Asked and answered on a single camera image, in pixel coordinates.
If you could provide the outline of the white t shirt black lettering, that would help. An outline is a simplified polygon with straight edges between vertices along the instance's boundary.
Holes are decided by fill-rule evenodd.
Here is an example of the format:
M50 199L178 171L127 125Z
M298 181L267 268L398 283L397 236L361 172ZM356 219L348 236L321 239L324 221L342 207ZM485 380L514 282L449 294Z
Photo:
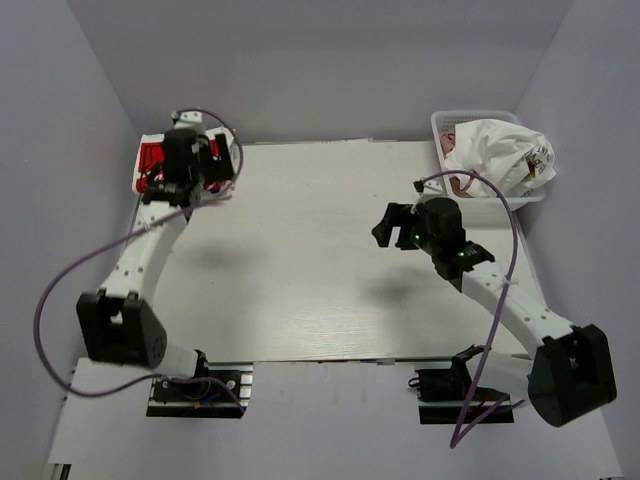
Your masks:
M556 176L555 152L538 131L498 119L450 129L455 130L456 144L447 158L443 155L445 170L473 171L506 197L526 196Z

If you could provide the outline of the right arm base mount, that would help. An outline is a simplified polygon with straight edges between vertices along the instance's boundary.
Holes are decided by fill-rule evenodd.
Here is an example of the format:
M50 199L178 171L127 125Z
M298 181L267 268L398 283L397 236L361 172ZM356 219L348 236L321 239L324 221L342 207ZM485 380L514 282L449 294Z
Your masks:
M464 403L465 393L450 375L449 369L419 369L408 381L408 387L417 394L421 425L455 425ZM497 401L505 397L495 413L482 420L485 424L514 422L510 398L501 392L479 387L467 411L464 424L469 424Z

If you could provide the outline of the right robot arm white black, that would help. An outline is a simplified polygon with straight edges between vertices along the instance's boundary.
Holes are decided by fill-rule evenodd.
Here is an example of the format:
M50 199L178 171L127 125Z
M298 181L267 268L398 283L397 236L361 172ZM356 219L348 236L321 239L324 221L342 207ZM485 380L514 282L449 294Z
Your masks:
M492 314L526 350L517 358L483 344L454 355L450 381L462 395L479 386L528 401L554 427L616 399L605 333L575 325L514 284L488 250L468 240L454 200L390 203L372 229L379 247L390 246L394 229L396 248L429 255L442 279Z

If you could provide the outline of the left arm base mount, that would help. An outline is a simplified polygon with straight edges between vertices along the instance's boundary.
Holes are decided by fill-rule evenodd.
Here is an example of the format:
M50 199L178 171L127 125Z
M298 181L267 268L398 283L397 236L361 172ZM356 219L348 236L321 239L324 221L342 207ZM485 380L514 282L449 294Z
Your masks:
M146 416L151 418L241 419L248 408L253 364L210 364L209 379L186 384L154 380Z

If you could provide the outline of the pink t shirt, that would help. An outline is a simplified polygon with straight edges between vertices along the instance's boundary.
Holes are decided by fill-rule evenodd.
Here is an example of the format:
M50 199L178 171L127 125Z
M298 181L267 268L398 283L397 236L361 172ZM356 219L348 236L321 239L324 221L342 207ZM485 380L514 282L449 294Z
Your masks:
M450 130L446 130L444 133L441 133L440 144L441 144L441 149L442 149L444 158L447 158L447 156L454 149L456 144L455 130L450 129ZM456 196L459 196L462 198L470 198L470 195L466 192L466 188L461 186L460 180L457 177L450 176L449 182L450 182L452 191Z

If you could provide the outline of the white t shirt red print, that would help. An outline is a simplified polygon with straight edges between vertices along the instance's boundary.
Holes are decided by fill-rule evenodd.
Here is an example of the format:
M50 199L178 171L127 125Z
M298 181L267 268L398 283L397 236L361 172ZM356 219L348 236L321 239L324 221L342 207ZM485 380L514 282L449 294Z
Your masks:
M215 156L219 153L215 137L217 135L225 136L232 164L234 169L237 169L239 167L239 147L236 145L232 132L224 127L216 127L206 130L205 135L209 139L210 149ZM145 192L151 170L156 164L164 161L164 153L161 148L163 140L164 135L162 133L144 134L141 137L131 182L131 189L135 194L143 194Z

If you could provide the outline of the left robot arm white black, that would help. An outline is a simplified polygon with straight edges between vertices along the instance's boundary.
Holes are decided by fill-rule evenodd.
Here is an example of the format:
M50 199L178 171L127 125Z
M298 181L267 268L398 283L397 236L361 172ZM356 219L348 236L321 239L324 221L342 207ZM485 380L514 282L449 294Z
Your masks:
M169 340L153 300L196 205L207 192L223 193L236 179L239 148L223 129L195 127L172 128L154 146L161 156L137 183L142 198L134 237L100 287L79 297L76 312L92 361L190 379L202 355Z

